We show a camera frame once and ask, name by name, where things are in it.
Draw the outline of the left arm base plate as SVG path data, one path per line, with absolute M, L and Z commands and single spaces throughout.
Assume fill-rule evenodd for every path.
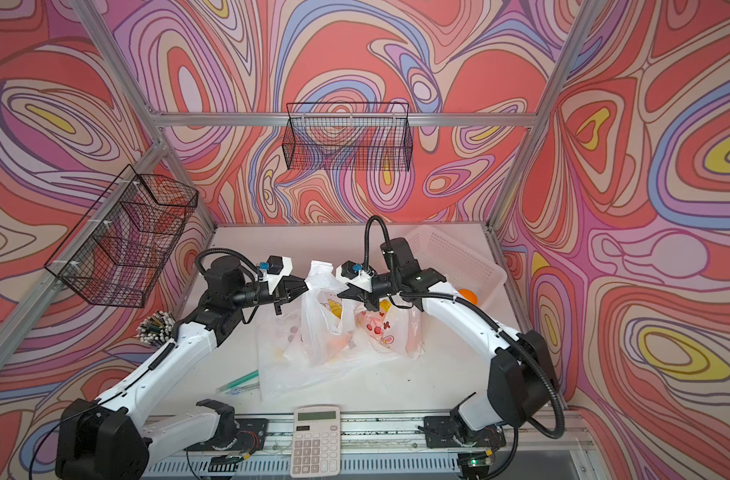
M 213 438 L 186 447 L 187 452 L 241 452 L 262 450 L 268 430 L 267 418 L 237 417 L 231 425 L 219 426 Z

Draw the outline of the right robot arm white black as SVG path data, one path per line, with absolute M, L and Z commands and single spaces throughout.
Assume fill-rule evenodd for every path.
M 451 410 L 456 431 L 528 424 L 547 438 L 561 438 L 565 413 L 544 338 L 534 330 L 509 328 L 465 299 L 446 276 L 420 266 L 406 239 L 384 242 L 381 252 L 385 273 L 376 273 L 367 259 L 336 268 L 336 278 L 345 285 L 339 297 L 369 311 L 376 311 L 383 299 L 398 297 L 400 307 L 414 307 L 441 321 L 488 362 L 486 390 L 470 394 Z

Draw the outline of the printed white plastic bag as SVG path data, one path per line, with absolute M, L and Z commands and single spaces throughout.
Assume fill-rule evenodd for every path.
M 384 299 L 376 311 L 356 307 L 355 321 L 381 353 L 416 359 L 424 352 L 421 313 L 416 308 L 408 309 L 405 303 L 394 305 Z

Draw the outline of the clear plastic bag bottom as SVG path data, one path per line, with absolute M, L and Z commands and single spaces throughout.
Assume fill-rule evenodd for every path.
M 297 393 L 401 358 L 398 354 L 377 351 L 368 335 L 357 328 L 353 333 L 356 345 L 326 363 L 316 367 L 292 363 L 284 357 L 284 353 L 299 326 L 298 308 L 287 307 L 281 315 L 272 311 L 258 315 L 256 346 L 260 391 L 264 400 Z

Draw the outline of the white plastic fruit basket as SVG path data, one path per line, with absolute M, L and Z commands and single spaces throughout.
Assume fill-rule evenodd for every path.
M 481 226 L 426 224 L 404 237 L 423 269 L 433 268 L 455 288 L 472 292 L 486 311 L 507 302 L 506 274 L 494 260 Z

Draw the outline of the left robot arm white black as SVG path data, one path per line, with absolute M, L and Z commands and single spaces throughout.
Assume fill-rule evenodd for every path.
M 195 266 L 207 288 L 197 307 L 176 323 L 150 358 L 95 400 L 78 399 L 63 412 L 55 472 L 60 479 L 139 479 L 148 465 L 197 444 L 228 450 L 239 436 L 233 407 L 213 399 L 148 423 L 159 402 L 201 360 L 247 321 L 244 312 L 279 310 L 307 291 L 288 257 L 253 265 L 226 248 L 200 253 Z

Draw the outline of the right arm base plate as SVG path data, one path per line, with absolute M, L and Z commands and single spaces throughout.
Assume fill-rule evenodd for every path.
M 424 434 L 429 448 L 485 448 L 496 451 L 507 444 L 503 430 L 497 425 L 473 431 L 450 415 L 425 416 L 418 430 Z

